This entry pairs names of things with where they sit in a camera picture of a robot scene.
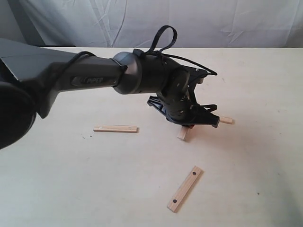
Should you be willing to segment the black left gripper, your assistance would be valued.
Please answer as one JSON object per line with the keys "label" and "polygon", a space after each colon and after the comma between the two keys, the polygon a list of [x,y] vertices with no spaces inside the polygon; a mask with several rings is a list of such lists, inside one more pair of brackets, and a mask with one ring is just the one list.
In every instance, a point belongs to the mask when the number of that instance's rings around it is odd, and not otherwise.
{"label": "black left gripper", "polygon": [[177,125],[191,128],[195,125],[219,124],[219,116],[212,112],[217,105],[200,105],[194,90],[197,84],[210,75],[203,69],[184,68],[171,73],[164,88],[150,96],[147,104],[165,116],[166,120]]}

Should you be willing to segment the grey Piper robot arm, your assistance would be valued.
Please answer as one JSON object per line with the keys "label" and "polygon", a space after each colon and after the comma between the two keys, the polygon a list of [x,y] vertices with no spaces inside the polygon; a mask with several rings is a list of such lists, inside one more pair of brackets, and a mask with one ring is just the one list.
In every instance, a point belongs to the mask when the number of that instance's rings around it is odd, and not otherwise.
{"label": "grey Piper robot arm", "polygon": [[45,118],[60,92],[112,87],[122,95],[149,93],[148,105],[181,126],[217,127],[216,105],[200,105],[197,84],[214,71],[162,51],[120,52],[113,58],[0,41],[0,146],[5,148]]}

